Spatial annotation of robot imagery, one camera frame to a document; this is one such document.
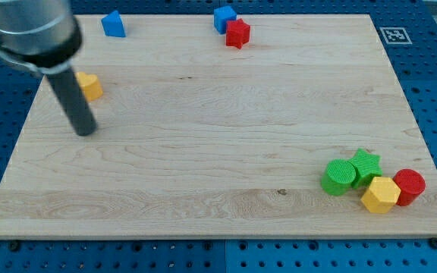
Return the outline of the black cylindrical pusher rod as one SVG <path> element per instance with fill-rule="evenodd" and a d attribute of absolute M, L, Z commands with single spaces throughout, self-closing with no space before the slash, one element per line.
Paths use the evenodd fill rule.
<path fill-rule="evenodd" d="M 86 101 L 72 67 L 46 75 L 76 135 L 88 136 L 97 129 L 96 119 Z"/>

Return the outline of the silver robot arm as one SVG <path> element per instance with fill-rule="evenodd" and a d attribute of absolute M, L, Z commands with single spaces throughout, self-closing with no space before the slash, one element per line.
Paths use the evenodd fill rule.
<path fill-rule="evenodd" d="M 83 37 L 65 0 L 0 0 L 0 58 L 11 67 L 46 76 L 78 136 L 97 128 L 71 59 Z"/>

